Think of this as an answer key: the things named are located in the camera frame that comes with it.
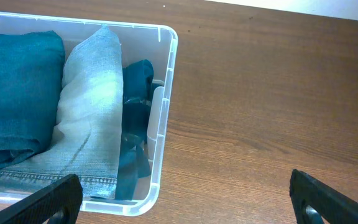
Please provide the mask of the blue garment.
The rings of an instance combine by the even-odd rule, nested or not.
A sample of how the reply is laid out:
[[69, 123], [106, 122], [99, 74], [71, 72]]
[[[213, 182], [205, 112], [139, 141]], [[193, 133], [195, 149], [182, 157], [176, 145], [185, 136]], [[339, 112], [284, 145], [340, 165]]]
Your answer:
[[137, 181], [150, 175], [142, 146], [147, 143], [154, 70], [150, 61], [141, 60], [124, 68], [122, 74], [122, 134], [115, 199], [132, 200]]

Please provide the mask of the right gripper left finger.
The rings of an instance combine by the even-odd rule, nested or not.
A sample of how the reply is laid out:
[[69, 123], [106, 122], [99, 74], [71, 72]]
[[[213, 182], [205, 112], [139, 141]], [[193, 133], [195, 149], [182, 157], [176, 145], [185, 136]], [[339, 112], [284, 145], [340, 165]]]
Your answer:
[[83, 201], [79, 177], [69, 174], [0, 211], [0, 224], [75, 224]]

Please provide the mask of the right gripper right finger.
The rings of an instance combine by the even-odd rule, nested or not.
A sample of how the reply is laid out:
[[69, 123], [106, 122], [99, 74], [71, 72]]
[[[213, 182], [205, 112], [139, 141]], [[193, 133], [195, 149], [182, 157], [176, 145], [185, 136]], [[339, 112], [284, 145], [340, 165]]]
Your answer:
[[294, 169], [289, 194], [297, 223], [358, 223], [358, 203]]

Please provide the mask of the light blue jeans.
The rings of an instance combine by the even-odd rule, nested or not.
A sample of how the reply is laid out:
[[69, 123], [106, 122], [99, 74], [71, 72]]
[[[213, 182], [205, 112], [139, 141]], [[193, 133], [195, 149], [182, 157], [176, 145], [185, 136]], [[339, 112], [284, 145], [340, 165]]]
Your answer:
[[30, 192], [76, 174], [87, 197], [113, 198], [121, 144], [121, 46], [102, 27], [65, 52], [55, 126], [46, 150], [0, 167], [0, 190]]

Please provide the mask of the dark blue jeans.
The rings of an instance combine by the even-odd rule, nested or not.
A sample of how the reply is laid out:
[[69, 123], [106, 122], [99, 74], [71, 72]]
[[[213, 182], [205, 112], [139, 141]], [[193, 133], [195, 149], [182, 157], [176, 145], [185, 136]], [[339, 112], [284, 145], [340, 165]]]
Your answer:
[[0, 34], [0, 167], [48, 148], [64, 63], [54, 31]]

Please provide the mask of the clear plastic storage bin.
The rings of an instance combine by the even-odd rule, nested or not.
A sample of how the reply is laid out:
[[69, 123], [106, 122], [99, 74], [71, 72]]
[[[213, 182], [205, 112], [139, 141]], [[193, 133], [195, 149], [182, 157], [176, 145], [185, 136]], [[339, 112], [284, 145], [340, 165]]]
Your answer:
[[25, 34], [54, 30], [63, 39], [68, 54], [102, 25], [108, 26], [119, 37], [123, 66], [147, 59], [151, 61], [154, 68], [153, 82], [159, 86], [155, 89], [152, 100], [146, 147], [151, 175], [138, 181], [133, 200], [84, 198], [80, 210], [134, 217], [149, 211], [156, 203], [160, 192], [167, 121], [178, 48], [177, 33], [169, 26], [158, 24], [0, 12], [0, 34]]

